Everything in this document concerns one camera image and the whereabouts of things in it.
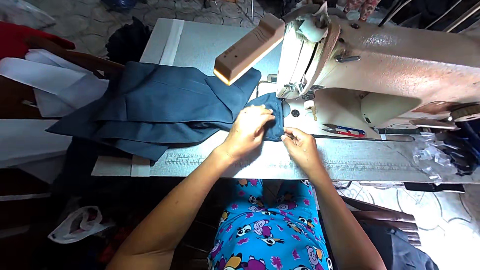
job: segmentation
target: woman's right hand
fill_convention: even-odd
[[[309,176],[311,173],[324,172],[315,138],[297,128],[284,127],[283,130],[285,135],[282,135],[281,139],[300,168]]]

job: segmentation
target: woman's left hand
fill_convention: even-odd
[[[238,160],[257,148],[262,143],[265,123],[275,119],[272,113],[273,110],[265,109],[265,105],[242,109],[227,138],[217,149]]]

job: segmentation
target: blue pajama pants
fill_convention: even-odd
[[[308,180],[285,180],[272,207],[265,204],[261,179],[231,185],[210,269],[332,269]]]

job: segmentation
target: pile of clothes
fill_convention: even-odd
[[[266,140],[283,134],[281,100],[269,93],[248,102],[261,78],[251,68],[230,86],[193,67],[128,62],[105,94],[64,116],[47,131],[110,145],[157,161],[171,146],[196,144],[230,130],[245,106],[265,104],[276,119]]]

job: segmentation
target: tiled floor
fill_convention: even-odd
[[[107,54],[105,44],[108,37],[125,23],[131,23],[132,16],[152,29],[158,18],[254,27],[251,0],[237,0],[236,3],[210,1],[209,8],[204,8],[203,0],[148,0],[145,4],[139,1],[127,13],[109,12],[100,0],[27,1],[56,19],[57,24],[45,29],[45,32],[72,41],[77,46],[77,51],[97,56]],[[257,24],[265,10],[256,0],[253,0],[253,6],[254,22]],[[267,9],[269,12],[277,12],[278,8]]]
[[[420,249],[430,255],[440,270],[478,269],[480,232],[465,207],[465,195],[378,188],[357,182],[338,193],[414,215],[422,243]]]
[[[253,27],[250,0],[237,3],[210,1],[211,7],[204,8],[202,0],[147,0],[138,3],[126,14],[108,12],[100,0],[27,0],[57,20],[57,24],[45,29],[74,42],[77,51],[105,56],[108,37],[136,16],[151,28],[157,18],[177,18],[202,23]],[[265,13],[278,12],[268,5],[254,3],[254,21],[258,23]],[[356,19],[358,13],[348,17]],[[372,16],[370,21],[378,23],[383,17]],[[440,269],[478,269],[476,256],[480,247],[478,224],[464,204],[475,208],[477,218],[480,206],[477,203],[480,189],[464,195],[455,193],[424,193],[407,191],[403,188],[377,188],[353,182],[350,188],[339,192],[345,196],[374,203],[376,205],[413,214],[420,228],[421,250],[429,254]]]

